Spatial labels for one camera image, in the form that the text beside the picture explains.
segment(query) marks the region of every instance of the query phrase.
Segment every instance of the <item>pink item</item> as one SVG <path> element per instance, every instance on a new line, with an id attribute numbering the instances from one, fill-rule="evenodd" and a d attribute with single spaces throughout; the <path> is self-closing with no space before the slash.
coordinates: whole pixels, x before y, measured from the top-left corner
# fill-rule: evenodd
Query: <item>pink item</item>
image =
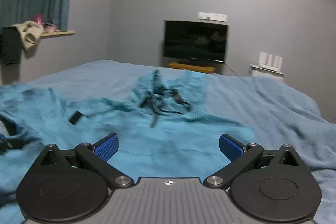
<path id="1" fill-rule="evenodd" d="M 56 25 L 54 24 L 46 24 L 44 27 L 44 31 L 48 33 L 52 33 L 56 30 Z"/>
<path id="2" fill-rule="evenodd" d="M 37 24 L 40 24 L 44 26 L 44 18 L 43 15 L 37 15 L 34 17 L 33 21 L 35 21 Z"/>

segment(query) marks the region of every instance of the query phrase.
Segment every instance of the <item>white device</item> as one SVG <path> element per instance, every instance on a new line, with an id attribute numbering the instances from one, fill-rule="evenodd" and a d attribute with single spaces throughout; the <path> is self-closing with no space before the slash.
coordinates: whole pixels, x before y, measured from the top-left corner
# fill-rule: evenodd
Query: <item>white device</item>
<path id="1" fill-rule="evenodd" d="M 198 19 L 227 22 L 227 15 L 199 12 Z"/>
<path id="2" fill-rule="evenodd" d="M 282 66 L 282 57 L 275 55 L 273 58 L 273 54 L 260 52 L 258 65 L 264 69 L 280 72 Z"/>

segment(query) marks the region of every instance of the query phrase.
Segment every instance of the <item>crosshair logo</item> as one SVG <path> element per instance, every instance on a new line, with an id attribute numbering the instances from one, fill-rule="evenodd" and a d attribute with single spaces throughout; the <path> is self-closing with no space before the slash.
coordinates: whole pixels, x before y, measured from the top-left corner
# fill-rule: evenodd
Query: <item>crosshair logo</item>
<path id="1" fill-rule="evenodd" d="M 167 180 L 167 181 L 165 181 L 164 182 L 164 184 L 166 184 L 167 186 L 172 186 L 172 185 L 174 185 L 176 182 L 173 182 L 173 181 L 171 181 L 171 180 Z"/>

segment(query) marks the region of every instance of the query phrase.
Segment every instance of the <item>beige towel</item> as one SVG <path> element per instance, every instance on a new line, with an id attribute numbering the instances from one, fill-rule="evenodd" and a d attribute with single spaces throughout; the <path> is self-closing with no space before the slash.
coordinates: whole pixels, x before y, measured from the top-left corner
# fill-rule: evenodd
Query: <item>beige towel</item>
<path id="1" fill-rule="evenodd" d="M 43 26 L 32 20 L 14 24 L 11 27 L 16 27 L 19 31 L 22 45 L 26 51 L 40 42 L 41 34 L 44 32 Z"/>

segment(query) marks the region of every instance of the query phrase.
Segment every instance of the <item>hanging clothes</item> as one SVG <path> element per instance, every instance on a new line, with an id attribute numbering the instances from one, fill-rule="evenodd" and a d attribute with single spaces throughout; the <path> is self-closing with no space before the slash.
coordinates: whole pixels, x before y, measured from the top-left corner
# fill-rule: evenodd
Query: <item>hanging clothes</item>
<path id="1" fill-rule="evenodd" d="M 16 27 L 21 36 L 22 46 L 24 50 L 29 50 L 33 46 L 37 46 L 40 42 L 41 34 L 44 32 L 42 25 L 37 24 L 32 20 L 24 23 L 12 25 Z"/>
<path id="2" fill-rule="evenodd" d="M 0 59 L 4 66 L 21 62 L 22 42 L 16 27 L 0 29 Z"/>

